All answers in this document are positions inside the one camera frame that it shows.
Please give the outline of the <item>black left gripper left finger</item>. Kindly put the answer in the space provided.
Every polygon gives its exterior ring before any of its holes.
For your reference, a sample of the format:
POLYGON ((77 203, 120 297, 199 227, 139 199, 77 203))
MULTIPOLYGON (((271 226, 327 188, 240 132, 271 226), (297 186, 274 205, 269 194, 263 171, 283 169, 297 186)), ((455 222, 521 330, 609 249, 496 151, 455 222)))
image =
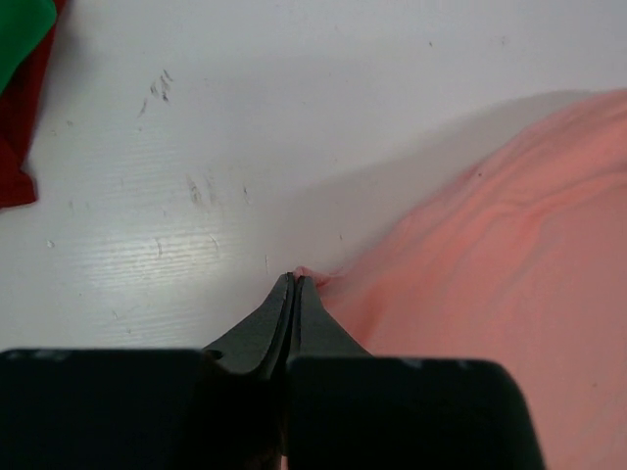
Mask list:
POLYGON ((1 354, 5 469, 276 469, 295 283, 203 349, 1 354))

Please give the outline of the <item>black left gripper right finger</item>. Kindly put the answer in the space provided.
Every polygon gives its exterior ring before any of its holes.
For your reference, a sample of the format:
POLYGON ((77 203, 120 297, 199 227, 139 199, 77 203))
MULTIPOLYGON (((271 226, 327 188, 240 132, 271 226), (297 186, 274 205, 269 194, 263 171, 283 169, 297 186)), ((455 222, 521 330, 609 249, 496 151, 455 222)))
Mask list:
POLYGON ((375 356, 299 279, 287 362, 292 469, 542 469, 525 398, 499 364, 375 356))

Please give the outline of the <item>pink t-shirt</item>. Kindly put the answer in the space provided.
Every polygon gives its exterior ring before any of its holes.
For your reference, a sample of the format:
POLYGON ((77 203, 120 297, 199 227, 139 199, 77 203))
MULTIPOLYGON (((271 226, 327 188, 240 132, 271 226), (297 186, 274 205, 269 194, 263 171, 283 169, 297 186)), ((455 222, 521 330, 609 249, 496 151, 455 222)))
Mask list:
POLYGON ((550 468, 624 468, 625 91, 527 127, 313 280, 372 353, 503 365, 550 468))

